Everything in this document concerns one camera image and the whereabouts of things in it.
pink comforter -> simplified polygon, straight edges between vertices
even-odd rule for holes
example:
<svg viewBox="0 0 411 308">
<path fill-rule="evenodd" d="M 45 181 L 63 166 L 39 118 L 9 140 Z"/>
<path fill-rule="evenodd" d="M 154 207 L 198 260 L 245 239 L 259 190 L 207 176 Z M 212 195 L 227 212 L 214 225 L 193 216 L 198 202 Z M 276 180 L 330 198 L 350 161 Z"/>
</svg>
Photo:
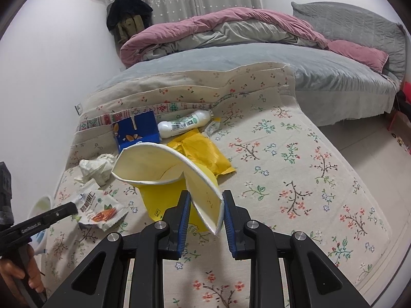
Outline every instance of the pink comforter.
<svg viewBox="0 0 411 308">
<path fill-rule="evenodd" d="M 255 18 L 259 21 L 278 25 L 291 34 L 316 42 L 321 48 L 327 47 L 324 36 L 313 30 L 311 24 L 294 16 L 267 9 L 250 9 L 243 7 L 229 8 L 215 13 L 195 16 L 176 23 L 162 23 L 150 26 L 134 35 L 120 50 L 121 61 L 127 67 L 141 61 L 143 55 L 153 45 L 178 41 L 188 35 L 206 32 L 218 24 L 229 21 L 244 21 Z"/>
</svg>

headboard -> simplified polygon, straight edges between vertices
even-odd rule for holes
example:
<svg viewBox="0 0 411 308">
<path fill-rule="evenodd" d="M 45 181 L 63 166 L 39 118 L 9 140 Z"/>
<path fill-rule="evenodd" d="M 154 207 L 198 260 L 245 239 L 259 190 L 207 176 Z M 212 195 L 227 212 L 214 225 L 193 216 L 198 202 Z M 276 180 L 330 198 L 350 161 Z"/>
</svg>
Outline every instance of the headboard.
<svg viewBox="0 0 411 308">
<path fill-rule="evenodd" d="M 405 75 L 406 35 L 400 24 L 367 9 L 339 2 L 291 2 L 293 15 L 309 22 L 327 39 L 344 39 L 388 53 L 384 72 L 399 80 Z"/>
</svg>

silver bolt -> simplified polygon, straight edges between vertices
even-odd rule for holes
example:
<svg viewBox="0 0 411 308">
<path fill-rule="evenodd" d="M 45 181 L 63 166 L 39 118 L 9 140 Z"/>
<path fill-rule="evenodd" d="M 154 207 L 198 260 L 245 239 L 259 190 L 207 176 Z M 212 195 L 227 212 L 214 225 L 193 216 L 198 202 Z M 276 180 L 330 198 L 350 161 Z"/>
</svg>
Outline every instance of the silver bolt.
<svg viewBox="0 0 411 308">
<path fill-rule="evenodd" d="M 154 224 L 154 227 L 156 227 L 157 229 L 163 229 L 163 228 L 165 228 L 167 226 L 167 222 L 165 222 L 165 221 L 157 221 L 155 224 Z"/>
<path fill-rule="evenodd" d="M 259 225 L 260 224 L 255 220 L 250 220 L 250 221 L 247 222 L 247 227 L 251 228 L 251 229 L 256 229 L 256 228 L 258 228 Z"/>
<path fill-rule="evenodd" d="M 115 241 L 117 241 L 119 238 L 120 238 L 120 235 L 119 235 L 118 233 L 111 233 L 111 234 L 108 234 L 108 236 L 107 236 L 107 239 L 108 239 L 110 242 L 115 242 Z"/>
<path fill-rule="evenodd" d="M 305 240 L 307 238 L 307 235 L 303 232 L 295 232 L 294 237 L 297 240 Z"/>
</svg>

floor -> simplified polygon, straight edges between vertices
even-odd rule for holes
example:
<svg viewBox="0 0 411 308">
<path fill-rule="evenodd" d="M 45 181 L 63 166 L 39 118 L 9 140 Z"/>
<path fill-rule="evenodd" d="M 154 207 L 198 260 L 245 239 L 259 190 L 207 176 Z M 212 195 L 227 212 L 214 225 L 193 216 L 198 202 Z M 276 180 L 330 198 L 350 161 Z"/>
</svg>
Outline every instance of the floor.
<svg viewBox="0 0 411 308">
<path fill-rule="evenodd" d="M 393 231 L 385 274 L 377 277 L 374 293 L 370 294 L 375 299 L 394 275 L 411 242 L 411 155 L 387 131 L 388 123 L 387 118 L 377 116 L 320 128 L 367 185 Z M 401 121 L 394 124 L 392 132 L 408 142 L 410 133 Z"/>
</svg>

bottle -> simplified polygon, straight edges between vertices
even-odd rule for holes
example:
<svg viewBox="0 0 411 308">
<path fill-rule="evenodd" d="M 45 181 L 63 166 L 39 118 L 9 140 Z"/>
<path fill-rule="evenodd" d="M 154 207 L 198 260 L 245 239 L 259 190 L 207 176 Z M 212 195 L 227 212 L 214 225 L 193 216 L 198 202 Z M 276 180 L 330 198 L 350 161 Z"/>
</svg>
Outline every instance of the bottle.
<svg viewBox="0 0 411 308">
<path fill-rule="evenodd" d="M 211 120 L 212 116 L 211 111 L 197 110 L 178 120 L 159 122 L 158 131 L 162 139 L 170 138 L 193 128 L 204 126 Z"/>
</svg>

